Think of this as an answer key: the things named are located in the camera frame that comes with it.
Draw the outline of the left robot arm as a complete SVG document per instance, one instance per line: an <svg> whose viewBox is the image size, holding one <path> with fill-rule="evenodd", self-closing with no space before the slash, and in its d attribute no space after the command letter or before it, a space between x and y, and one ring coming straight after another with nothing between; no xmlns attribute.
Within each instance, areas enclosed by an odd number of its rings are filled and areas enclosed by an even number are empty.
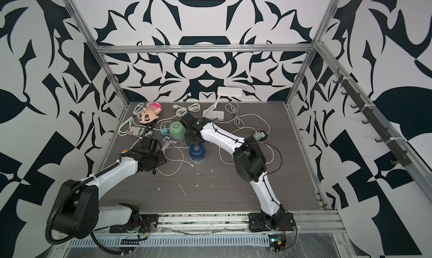
<svg viewBox="0 0 432 258"><path fill-rule="evenodd" d="M66 181L48 216L46 241L52 245L62 244L110 227L121 231L137 229L141 221L138 207L130 204L100 206L99 201L123 180L139 172L154 174L166 162L161 142L144 137L130 150L122 152L109 167L82 180Z"/></svg>

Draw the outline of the blue meat grinder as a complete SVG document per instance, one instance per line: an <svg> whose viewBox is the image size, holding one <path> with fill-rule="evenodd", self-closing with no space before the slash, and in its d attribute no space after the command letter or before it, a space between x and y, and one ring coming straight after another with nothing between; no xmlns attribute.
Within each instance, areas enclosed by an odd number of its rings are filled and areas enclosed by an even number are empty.
<svg viewBox="0 0 432 258"><path fill-rule="evenodd" d="M191 145L189 147L189 156L191 161L200 165L205 162L206 159L206 149L203 144Z"/></svg>

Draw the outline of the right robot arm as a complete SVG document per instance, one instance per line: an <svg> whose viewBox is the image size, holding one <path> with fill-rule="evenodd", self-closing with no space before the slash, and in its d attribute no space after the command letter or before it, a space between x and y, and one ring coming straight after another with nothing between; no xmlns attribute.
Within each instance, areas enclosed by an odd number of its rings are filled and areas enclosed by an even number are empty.
<svg viewBox="0 0 432 258"><path fill-rule="evenodd" d="M186 113L180 123L185 127L187 145L211 142L234 159L237 174L251 184L261 206L259 213L249 213L251 232L293 231L295 220L277 199L268 178L266 158L259 143L252 137L242 138L227 132L205 117Z"/></svg>

